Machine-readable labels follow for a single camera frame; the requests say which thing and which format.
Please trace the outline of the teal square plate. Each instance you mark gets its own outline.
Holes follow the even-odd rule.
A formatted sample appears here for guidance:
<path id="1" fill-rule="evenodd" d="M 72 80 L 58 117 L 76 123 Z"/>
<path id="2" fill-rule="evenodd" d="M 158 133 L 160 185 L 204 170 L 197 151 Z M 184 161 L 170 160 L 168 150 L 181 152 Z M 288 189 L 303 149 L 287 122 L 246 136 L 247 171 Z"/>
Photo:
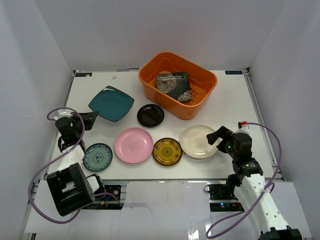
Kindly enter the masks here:
<path id="1" fill-rule="evenodd" d="M 111 122 L 118 122 L 124 118 L 134 104 L 134 98 L 113 87 L 103 88 L 88 104 L 92 111 Z"/>

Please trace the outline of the cream round plate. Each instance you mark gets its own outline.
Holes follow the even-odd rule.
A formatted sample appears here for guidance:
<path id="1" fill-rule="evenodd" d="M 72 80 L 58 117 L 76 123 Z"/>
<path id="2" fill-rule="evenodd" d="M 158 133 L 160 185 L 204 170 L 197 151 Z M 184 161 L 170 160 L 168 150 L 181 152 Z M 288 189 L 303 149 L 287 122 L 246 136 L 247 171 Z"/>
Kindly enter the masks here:
<path id="1" fill-rule="evenodd" d="M 179 143 L 182 150 L 195 159 L 206 159 L 213 156 L 217 151 L 220 140 L 213 145 L 208 143 L 207 135 L 215 130 L 207 125 L 197 124 L 186 128 L 180 135 Z"/>

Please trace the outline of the black floral square plate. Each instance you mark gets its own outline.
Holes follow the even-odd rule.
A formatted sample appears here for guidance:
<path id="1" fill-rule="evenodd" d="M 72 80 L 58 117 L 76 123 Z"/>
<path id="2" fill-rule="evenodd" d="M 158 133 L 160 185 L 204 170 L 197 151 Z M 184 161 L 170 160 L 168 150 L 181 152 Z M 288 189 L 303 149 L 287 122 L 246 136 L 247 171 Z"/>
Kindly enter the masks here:
<path id="1" fill-rule="evenodd" d="M 187 72 L 164 72 L 156 75 L 156 88 L 178 102 L 189 102 L 192 98 Z"/>

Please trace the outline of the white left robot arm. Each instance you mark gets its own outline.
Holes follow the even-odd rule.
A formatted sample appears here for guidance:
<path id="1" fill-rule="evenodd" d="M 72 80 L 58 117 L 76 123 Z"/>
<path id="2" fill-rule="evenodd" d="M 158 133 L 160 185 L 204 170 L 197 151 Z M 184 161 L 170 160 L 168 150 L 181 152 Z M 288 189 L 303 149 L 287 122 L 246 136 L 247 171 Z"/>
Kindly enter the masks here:
<path id="1" fill-rule="evenodd" d="M 83 131 L 93 128 L 97 111 L 60 115 L 55 126 L 60 133 L 58 148 L 63 154 L 57 170 L 46 178 L 57 212 L 62 216 L 92 204 L 105 196 L 106 187 L 97 174 L 85 176 L 81 163 L 85 156 L 85 144 L 81 139 Z"/>

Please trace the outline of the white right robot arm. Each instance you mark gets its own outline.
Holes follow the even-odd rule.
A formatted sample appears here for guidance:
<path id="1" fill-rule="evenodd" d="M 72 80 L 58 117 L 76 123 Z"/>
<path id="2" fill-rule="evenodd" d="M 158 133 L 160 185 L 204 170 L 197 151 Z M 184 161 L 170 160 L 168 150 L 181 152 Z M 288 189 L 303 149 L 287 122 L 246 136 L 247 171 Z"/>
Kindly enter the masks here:
<path id="1" fill-rule="evenodd" d="M 226 180 L 225 192 L 229 198 L 238 199 L 243 208 L 239 213 L 240 219 L 233 225 L 215 235 L 211 235 L 211 230 L 208 229 L 206 238 L 218 238 L 248 218 L 259 240 L 300 240 L 300 231 L 290 227 L 271 195 L 275 177 L 266 181 L 261 166 L 252 156 L 249 126 L 250 123 L 246 121 L 238 123 L 237 131 L 221 126 L 206 136 L 210 145 L 221 139 L 216 148 L 231 157 L 234 173 Z"/>

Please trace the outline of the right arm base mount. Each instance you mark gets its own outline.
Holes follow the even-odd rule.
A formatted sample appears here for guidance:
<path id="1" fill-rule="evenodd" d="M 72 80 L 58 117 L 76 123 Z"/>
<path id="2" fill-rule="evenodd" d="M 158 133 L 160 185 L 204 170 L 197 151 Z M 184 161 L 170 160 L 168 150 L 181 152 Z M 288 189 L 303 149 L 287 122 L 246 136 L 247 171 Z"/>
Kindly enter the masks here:
<path id="1" fill-rule="evenodd" d="M 203 191 L 209 195 L 210 211 L 242 212 L 244 209 L 239 200 L 227 190 L 225 184 L 207 184 Z"/>

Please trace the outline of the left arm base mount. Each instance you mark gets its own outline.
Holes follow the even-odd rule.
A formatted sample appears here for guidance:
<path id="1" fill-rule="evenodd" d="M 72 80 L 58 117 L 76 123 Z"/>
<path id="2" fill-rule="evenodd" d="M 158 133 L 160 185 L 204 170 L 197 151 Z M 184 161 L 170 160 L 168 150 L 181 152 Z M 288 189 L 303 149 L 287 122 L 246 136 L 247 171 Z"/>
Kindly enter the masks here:
<path id="1" fill-rule="evenodd" d="M 94 202 L 84 210 L 121 210 L 123 201 L 121 200 L 121 185 L 104 185 L 94 192 Z"/>

